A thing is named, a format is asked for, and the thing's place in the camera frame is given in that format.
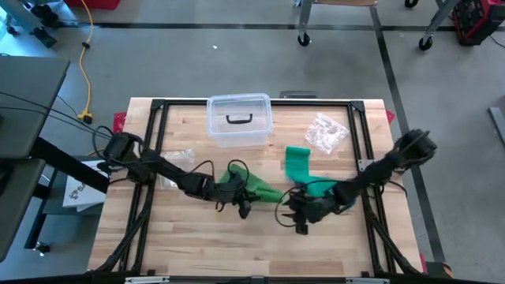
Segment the black office chair base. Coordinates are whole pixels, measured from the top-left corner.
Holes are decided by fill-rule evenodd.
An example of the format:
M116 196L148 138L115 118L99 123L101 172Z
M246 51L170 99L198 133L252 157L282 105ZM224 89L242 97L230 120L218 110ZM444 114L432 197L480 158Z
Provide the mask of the black office chair base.
M46 48L51 48L57 40L46 31L48 28L58 28L59 16L51 9L48 2L57 0L0 0L0 8L6 12L6 31L16 36L15 20L30 35L35 36Z

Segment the white printed cardboard sign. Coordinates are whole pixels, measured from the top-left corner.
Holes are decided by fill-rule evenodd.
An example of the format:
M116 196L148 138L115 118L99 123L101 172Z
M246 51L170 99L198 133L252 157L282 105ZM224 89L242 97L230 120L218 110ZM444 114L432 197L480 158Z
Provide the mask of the white printed cardboard sign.
M62 201L63 207L83 211L94 205L102 204L105 199L105 193L78 181L74 177L67 177L64 199Z

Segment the black desk support beam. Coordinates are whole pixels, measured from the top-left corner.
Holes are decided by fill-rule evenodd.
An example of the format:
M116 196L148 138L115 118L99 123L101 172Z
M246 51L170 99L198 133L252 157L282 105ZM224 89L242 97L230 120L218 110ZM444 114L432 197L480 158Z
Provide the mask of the black desk support beam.
M56 170L100 192L106 193L108 190L108 177L103 176L97 170L93 170L90 166L83 164L41 137L36 138L30 156L44 160Z

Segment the dark grey desk top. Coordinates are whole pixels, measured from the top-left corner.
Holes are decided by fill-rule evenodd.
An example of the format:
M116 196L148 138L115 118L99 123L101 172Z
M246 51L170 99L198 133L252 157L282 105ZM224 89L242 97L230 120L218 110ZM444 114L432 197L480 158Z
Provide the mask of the dark grey desk top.
M42 159L0 160L0 263L7 257L45 165Z
M68 68L66 58L0 55L0 159L30 155Z

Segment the clear plastic storage box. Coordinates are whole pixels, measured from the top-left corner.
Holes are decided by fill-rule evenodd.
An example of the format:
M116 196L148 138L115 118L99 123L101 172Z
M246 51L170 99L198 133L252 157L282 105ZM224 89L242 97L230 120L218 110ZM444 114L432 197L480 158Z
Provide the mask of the clear plastic storage box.
M252 122L230 125L232 120L247 119ZM237 148L265 145L273 132L271 99L265 93L214 95L207 101L207 131L220 148Z

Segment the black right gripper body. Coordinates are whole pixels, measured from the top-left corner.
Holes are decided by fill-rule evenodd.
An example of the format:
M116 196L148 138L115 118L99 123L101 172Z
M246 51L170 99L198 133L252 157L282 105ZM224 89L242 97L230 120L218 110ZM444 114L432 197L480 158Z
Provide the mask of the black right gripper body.
M330 193L326 192L322 197L308 196L303 192L291 193L291 210L294 212L292 219L297 234L307 235L308 222L319 222L334 209L335 198Z

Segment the red plastic bin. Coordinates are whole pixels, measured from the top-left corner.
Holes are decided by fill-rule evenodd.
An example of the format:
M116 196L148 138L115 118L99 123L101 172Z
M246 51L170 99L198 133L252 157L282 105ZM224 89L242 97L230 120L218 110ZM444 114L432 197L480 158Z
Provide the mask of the red plastic bin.
M115 10L121 0L63 0L69 7L82 7L86 5L89 9Z

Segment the dark green elastic bandage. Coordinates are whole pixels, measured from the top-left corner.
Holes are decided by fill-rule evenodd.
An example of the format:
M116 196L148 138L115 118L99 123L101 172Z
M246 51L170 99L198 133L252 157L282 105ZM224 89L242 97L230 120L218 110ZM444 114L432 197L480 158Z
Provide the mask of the dark green elastic bandage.
M267 182L236 163L230 166L230 170L238 173L243 179L249 178L245 189L246 191L247 189L257 189L259 194L249 195L260 196L259 202L277 203L283 195L281 190L273 189Z

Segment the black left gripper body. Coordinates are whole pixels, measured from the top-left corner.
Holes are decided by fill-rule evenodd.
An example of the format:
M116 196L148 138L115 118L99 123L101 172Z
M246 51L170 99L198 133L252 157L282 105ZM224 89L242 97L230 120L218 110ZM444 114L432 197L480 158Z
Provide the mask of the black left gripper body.
M238 214L242 219L246 219L251 211L252 201L245 185L245 179L239 173L232 173L226 182L221 183L209 176L204 185L204 199L223 206L238 205Z

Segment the crumpled clear plastic bag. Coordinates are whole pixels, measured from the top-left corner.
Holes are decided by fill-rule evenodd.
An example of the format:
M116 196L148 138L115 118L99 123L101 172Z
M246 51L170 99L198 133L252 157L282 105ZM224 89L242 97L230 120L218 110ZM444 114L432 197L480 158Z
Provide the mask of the crumpled clear plastic bag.
M305 139L318 150L331 154L350 131L324 114L318 114L309 126Z

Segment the flat clear plastic bag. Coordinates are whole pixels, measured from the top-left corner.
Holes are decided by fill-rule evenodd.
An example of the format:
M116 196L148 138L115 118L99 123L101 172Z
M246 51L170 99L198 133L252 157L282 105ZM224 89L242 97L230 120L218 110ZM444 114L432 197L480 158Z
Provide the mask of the flat clear plastic bag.
M190 171L195 163L195 154L193 149L186 149L182 151L165 151L161 156L168 162L173 163L175 166ZM174 181L159 175L159 185L162 190L176 189L178 186Z

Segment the grey metal bar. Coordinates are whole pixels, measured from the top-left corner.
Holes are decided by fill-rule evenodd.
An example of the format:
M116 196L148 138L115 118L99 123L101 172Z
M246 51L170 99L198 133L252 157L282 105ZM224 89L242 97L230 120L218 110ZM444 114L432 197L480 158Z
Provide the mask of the grey metal bar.
M492 106L488 108L488 113L492 119L495 126L496 132L505 147L505 117L499 107Z

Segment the grey metal bracket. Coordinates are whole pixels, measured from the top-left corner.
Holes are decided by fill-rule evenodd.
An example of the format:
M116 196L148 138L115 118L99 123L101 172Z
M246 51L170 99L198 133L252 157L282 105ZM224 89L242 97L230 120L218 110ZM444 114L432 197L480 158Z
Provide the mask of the grey metal bracket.
M315 91L281 91L280 99L316 99L317 92Z

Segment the red and black crate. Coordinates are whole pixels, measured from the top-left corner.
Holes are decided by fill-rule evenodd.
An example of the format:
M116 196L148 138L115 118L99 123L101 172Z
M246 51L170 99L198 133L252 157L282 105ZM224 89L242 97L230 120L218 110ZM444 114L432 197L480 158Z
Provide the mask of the red and black crate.
M505 0L460 0L452 17L458 42L480 45L505 21Z

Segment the teal elastic bandage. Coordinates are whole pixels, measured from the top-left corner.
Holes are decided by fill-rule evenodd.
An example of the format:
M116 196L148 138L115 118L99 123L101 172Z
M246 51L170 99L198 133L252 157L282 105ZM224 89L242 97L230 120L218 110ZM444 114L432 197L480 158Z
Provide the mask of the teal elastic bandage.
M295 189L290 192L303 192L308 196L322 197L326 192L334 198L333 187L339 183L338 180L329 177L317 177L309 173L309 158L311 150L295 146L286 148L286 176L295 183ZM335 201L333 212L338 214L340 211L346 211L355 205L352 200L349 204L339 205Z

